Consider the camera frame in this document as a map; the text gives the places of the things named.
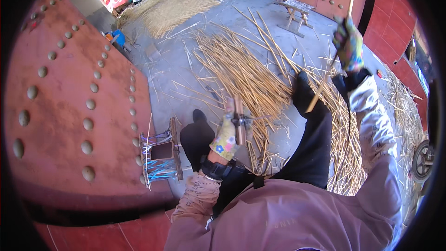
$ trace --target wooden stool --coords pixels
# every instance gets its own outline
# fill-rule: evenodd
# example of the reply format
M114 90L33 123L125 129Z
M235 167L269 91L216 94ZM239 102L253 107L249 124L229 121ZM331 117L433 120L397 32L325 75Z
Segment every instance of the wooden stool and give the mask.
M299 32L299 29L301 28L301 25L302 25L302 23L304 23L306 26L308 26L309 28L313 28L313 26L312 25L309 25L308 24L308 18L307 18L307 16L309 15L309 11L310 11L310 9L313 9L314 7L313 6L311 6L311 5L309 5L309 4L306 4L306 3L303 3L303 2L300 2L300 1L297 1L297 0L287 0L287 1L285 1L285 2L279 2L278 3L279 5L282 5L282 6L284 6L285 8L286 8L286 10L288 11L288 13L289 13L289 17L288 17L288 24L285 26L285 25L277 25L278 27L280 27L280 28L283 28L283 29L285 29L285 30L288 30L289 32L291 32L291 33L294 33L294 34L296 34L297 36L300 36L300 37L302 37L302 38L304 38L305 37L305 35L303 35L302 33L300 33ZM300 14L301 14L301 18L302 19L296 19L295 17L294 17L294 13L296 12L296 11L298 11L298 12L300 12ZM289 28L289 26L291 25L291 21L292 20L295 20L296 22L298 22L299 23L299 26L298 26L298 28L297 28L297 30L294 30L294 29L290 29Z

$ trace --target arm sleeve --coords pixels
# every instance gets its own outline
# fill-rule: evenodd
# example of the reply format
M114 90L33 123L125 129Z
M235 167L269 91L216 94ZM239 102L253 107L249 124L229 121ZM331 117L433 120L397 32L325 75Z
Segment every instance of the arm sleeve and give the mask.
M186 191L172 214L164 250L209 249L211 235L206 222L219 193L220 183L205 178L201 170L187 177Z
M363 167L368 174L356 197L367 214L393 227L392 235L383 235L391 247L399 238L402 224L393 128L379 102L373 76L367 76L348 96L351 109L356 112Z

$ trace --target watch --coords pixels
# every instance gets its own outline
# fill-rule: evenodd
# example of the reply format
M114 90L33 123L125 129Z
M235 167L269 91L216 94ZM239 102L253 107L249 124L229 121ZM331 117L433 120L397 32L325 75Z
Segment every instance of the watch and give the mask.
M203 155L200 159L201 170L206 175L217 181L222 181L232 169L231 163L222 165L218 162L212 163L207 159L207 155Z

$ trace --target hand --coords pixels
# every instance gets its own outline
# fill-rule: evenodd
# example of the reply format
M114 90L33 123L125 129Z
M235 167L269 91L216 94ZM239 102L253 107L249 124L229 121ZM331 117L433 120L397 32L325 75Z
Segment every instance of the hand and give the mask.
M251 118L251 112L243 108L243 112L246 118ZM220 123L220 130L217 133L217 137L209 145L209 147L218 155L224 159L231 161L234 154L240 147L236 143L236 127L232 123L234 117L234 99L227 98L226 100L226 114L223 116ZM246 140L251 141L253 138L253 124L252 120L246 122Z
M358 72L364 67L363 37L354 26L351 16L345 19L334 17L338 28L333 33L333 44L338 50L342 69L346 72Z

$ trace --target shoe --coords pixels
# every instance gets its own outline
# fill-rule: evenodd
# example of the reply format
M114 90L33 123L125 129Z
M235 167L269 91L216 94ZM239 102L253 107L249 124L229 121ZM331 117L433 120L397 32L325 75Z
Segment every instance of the shoe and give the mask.
M309 86L307 73L300 71L296 76L292 99L294 106L296 106L301 115L306 111L314 96L315 92Z
M204 112L200 111L199 109L193 110L192 119L194 123L197 122L198 120L203 120L207 122L206 115L204 115Z

